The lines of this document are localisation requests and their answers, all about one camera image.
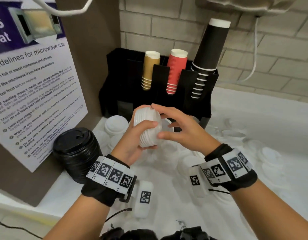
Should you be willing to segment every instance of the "microwave guidelines poster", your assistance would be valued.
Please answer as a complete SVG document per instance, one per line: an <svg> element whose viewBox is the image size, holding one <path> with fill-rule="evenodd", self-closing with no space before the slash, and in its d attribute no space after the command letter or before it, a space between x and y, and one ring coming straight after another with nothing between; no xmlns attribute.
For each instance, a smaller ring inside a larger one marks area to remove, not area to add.
<svg viewBox="0 0 308 240"><path fill-rule="evenodd" d="M0 144L33 172L87 113L61 19L0 0Z"/></svg>

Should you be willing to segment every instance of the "brown paper cup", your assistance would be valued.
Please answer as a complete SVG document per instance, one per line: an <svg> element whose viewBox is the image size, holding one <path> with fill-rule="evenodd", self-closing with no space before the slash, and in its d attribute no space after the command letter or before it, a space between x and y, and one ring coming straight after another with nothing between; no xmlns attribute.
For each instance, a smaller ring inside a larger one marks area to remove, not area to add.
<svg viewBox="0 0 308 240"><path fill-rule="evenodd" d="M145 52L144 65L143 65L143 78L152 81L153 66L159 65L160 53L156 51Z"/></svg>

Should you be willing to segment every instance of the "stack of cups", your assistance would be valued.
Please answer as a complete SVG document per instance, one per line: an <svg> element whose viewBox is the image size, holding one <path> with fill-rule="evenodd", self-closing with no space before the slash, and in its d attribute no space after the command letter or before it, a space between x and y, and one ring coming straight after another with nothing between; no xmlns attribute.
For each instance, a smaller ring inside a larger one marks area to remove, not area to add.
<svg viewBox="0 0 308 240"><path fill-rule="evenodd" d="M166 92L168 94L175 94L178 81L180 80L180 74L183 69L186 68L188 52L182 49L173 49L168 58L167 66L170 67L170 73L168 75L168 82Z"/></svg>
<svg viewBox="0 0 308 240"><path fill-rule="evenodd" d="M161 54L149 50L145 52L144 64L143 64L143 75L142 75L142 88L147 91L151 88L152 75L154 65L159 65Z"/></svg>
<svg viewBox="0 0 308 240"><path fill-rule="evenodd" d="M211 18L192 63L191 70L198 72L192 98L199 99L208 76L214 74L231 22Z"/></svg>

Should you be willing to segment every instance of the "white countertop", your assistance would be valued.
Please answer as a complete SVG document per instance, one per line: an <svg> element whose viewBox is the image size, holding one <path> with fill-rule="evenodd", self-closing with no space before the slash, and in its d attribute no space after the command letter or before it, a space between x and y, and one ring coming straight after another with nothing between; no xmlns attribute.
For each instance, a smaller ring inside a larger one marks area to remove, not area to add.
<svg viewBox="0 0 308 240"><path fill-rule="evenodd" d="M226 118L240 120L247 128L248 138L260 140L283 155L289 190L297 196L293 205L297 205L299 213L308 220L308 104L215 88L209 125L225 129ZM102 118L96 129L101 129L105 120ZM148 218L136 220L130 213L121 213L107 222L104 230L113 223L125 230L152 229L161 238L179 230L176 220L182 220L187 227L200 225L220 240L256 239L241 222L235 204L220 203L213 195L195 198L188 182L184 182L176 170L162 169L154 164L145 161L134 166L138 179L154 184ZM2 194L0 205L62 217L80 195L81 188L82 185L63 172L37 207ZM124 208L126 204L117 201L109 215Z"/></svg>

